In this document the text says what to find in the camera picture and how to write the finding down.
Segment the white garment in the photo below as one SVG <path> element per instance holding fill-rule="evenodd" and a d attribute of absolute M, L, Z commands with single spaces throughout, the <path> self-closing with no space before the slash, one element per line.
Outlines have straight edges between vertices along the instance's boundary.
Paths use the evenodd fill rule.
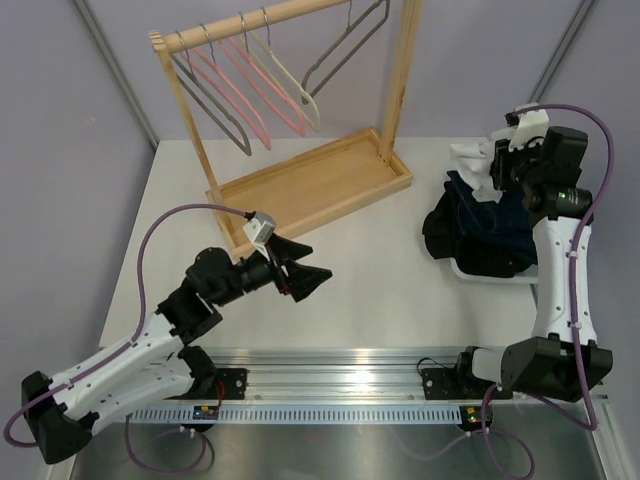
<path fill-rule="evenodd" d="M 479 203 L 501 200 L 502 192 L 493 186 L 490 174 L 495 146 L 499 140 L 510 141 L 514 128 L 503 128 L 490 133 L 475 143 L 454 143 L 449 146 L 450 159 L 462 181 L 471 188 Z"/>

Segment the dark blue garment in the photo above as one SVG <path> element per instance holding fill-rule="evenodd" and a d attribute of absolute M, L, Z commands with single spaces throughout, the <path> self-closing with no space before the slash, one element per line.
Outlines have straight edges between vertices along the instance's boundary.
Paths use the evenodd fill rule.
<path fill-rule="evenodd" d="M 502 192 L 497 202 L 480 202 L 453 170 L 447 172 L 444 187 L 452 204 L 453 225 L 458 234 L 483 247 L 510 254 L 524 268 L 538 263 L 521 192 Z"/>

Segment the black garment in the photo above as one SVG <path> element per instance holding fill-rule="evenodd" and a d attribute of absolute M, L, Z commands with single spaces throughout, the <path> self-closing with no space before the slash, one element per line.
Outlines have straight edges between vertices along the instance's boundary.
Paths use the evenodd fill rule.
<path fill-rule="evenodd" d="M 455 259 L 468 274 L 508 278 L 528 268 L 507 248 L 462 234 L 446 194 L 426 216 L 421 233 L 433 259 Z"/>

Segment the pink hanger with black garment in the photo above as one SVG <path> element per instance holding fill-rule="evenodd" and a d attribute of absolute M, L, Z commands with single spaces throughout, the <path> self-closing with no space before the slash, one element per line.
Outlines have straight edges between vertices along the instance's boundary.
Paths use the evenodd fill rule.
<path fill-rule="evenodd" d="M 249 50 L 250 42 L 242 14 L 240 19 L 243 34 L 238 39 L 243 46 L 240 46 L 236 37 L 229 37 L 218 41 L 220 49 L 266 105 L 296 134 L 305 137 L 307 127 L 305 114 L 298 104 L 280 88 L 280 85 L 273 82 L 273 76 L 264 68 L 264 65 L 260 62 L 256 63 L 259 58 Z"/>

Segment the wooden hanger with blue garment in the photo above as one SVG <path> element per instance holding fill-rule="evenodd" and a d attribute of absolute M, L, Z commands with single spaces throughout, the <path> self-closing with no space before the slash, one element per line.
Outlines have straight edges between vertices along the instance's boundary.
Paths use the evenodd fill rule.
<path fill-rule="evenodd" d="M 313 97 L 282 64 L 282 62 L 274 53 L 273 47 L 271 45 L 270 24 L 266 8 L 262 7 L 261 11 L 263 20 L 265 22 L 265 27 L 267 29 L 267 43 L 264 43 L 259 35 L 255 34 L 253 31 L 250 31 L 249 34 L 252 38 L 252 41 L 262 50 L 262 56 L 255 53 L 250 53 L 250 57 L 258 65 L 260 70 L 277 86 L 280 92 L 296 104 L 298 110 L 301 113 L 301 116 L 306 121 L 308 126 L 314 132 L 319 133 L 321 128 L 321 114 L 319 108 Z M 291 85 L 292 89 L 300 97 L 300 103 L 297 103 L 293 99 L 288 90 L 281 84 L 279 78 L 286 80 Z"/>

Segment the grey hanger with white garment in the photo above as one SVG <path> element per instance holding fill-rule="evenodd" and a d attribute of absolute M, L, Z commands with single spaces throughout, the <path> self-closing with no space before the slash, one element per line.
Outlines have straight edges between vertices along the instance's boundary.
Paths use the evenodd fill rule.
<path fill-rule="evenodd" d="M 353 14 L 353 2 L 348 2 L 347 20 L 344 31 L 340 33 L 336 39 L 311 63 L 305 71 L 301 86 L 308 94 L 308 97 L 301 96 L 304 106 L 310 103 L 327 83 L 358 53 L 358 51 L 384 26 L 387 22 L 391 9 L 389 0 L 372 1 L 357 17 Z M 363 25 L 366 25 L 370 18 L 374 18 L 374 22 L 370 28 L 357 40 L 349 49 L 345 47 L 349 40 L 354 38 L 354 33 Z M 314 85 L 310 85 L 310 80 L 320 68 L 327 62 L 331 56 L 335 56 L 340 50 L 343 55 L 328 70 L 328 72 L 318 80 Z"/>

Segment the grey metal hanger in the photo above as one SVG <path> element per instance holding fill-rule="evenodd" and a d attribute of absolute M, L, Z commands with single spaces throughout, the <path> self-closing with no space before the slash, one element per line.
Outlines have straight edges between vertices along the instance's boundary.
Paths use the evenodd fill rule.
<path fill-rule="evenodd" d="M 198 80 L 196 75 L 187 68 L 185 63 L 179 60 L 174 54 L 169 55 L 173 65 L 177 67 L 182 75 L 178 74 L 178 81 L 182 88 L 188 93 L 192 100 L 206 113 L 211 121 L 213 121 L 231 140 L 241 152 L 250 157 L 253 154 L 249 137 L 241 125 L 239 120 L 233 115 L 209 90 Z M 217 111 L 233 125 L 236 133 L 223 122 L 223 120 L 211 109 L 215 107 Z"/>

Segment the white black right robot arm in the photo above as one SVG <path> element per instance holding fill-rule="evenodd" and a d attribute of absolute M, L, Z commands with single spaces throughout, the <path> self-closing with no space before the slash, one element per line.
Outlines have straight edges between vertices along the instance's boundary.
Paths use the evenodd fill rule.
<path fill-rule="evenodd" d="M 456 389 L 476 396 L 489 382 L 508 391 L 575 403 L 612 369 L 592 324 L 586 255 L 592 194 L 577 186 L 585 132 L 552 126 L 517 147 L 495 144 L 490 175 L 500 191 L 524 195 L 538 259 L 538 302 L 530 338 L 505 347 L 468 347 Z"/>

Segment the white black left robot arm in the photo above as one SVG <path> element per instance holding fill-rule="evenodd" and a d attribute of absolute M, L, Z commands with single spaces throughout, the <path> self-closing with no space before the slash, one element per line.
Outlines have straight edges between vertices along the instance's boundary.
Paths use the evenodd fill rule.
<path fill-rule="evenodd" d="M 217 326 L 220 307 L 267 285 L 300 302 L 329 280 L 329 269 L 299 264 L 312 247 L 272 235 L 265 252 L 233 261 L 201 251 L 185 278 L 140 329 L 55 375 L 21 383 L 22 415 L 46 464 L 84 449 L 116 420 L 154 401 L 208 396 L 216 367 L 196 340 Z"/>

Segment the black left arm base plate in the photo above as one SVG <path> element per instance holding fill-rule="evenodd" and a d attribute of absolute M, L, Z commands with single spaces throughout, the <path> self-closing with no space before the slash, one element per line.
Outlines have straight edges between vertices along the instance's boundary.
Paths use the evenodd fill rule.
<path fill-rule="evenodd" d="M 219 368 L 214 377 L 213 393 L 215 399 L 239 401 L 245 399 L 248 370 L 245 368 Z"/>

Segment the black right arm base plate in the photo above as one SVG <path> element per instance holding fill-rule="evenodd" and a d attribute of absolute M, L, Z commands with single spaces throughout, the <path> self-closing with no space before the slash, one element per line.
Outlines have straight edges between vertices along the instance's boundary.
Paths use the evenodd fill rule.
<path fill-rule="evenodd" d="M 424 368 L 420 377 L 425 400 L 482 400 L 492 385 L 485 380 L 459 377 L 452 369 Z"/>

